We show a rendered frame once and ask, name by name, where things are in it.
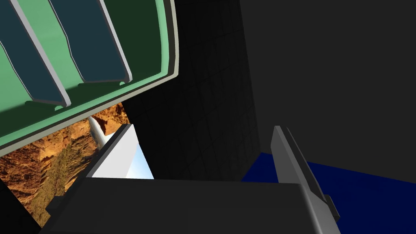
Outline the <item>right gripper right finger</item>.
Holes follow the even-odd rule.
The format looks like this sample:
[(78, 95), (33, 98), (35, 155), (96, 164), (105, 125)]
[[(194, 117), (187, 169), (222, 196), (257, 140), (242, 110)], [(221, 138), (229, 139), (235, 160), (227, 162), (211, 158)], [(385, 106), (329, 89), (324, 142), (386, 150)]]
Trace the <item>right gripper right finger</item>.
[(337, 225), (340, 216), (327, 194), (324, 194), (290, 130), (275, 126), (271, 151), (278, 181), (297, 184), (307, 216), (312, 222), (313, 234), (341, 234)]

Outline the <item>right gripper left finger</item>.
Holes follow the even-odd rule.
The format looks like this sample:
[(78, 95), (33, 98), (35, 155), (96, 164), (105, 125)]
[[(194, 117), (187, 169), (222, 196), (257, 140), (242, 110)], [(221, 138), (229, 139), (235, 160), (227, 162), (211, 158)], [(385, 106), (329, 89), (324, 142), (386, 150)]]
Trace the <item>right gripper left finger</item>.
[(49, 215), (55, 213), (60, 203), (69, 198), (84, 178), (153, 179), (153, 174), (139, 145), (133, 124), (122, 124), (112, 134), (98, 154), (83, 169), (65, 195), (55, 196), (46, 206)]

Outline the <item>green appliance door with shelves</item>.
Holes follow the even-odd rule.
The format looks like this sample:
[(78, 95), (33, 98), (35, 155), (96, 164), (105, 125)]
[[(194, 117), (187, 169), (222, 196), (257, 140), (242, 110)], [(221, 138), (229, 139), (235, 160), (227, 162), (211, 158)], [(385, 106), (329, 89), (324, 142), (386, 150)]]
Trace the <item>green appliance door with shelves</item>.
[(0, 0), (0, 157), (178, 74), (174, 0)]

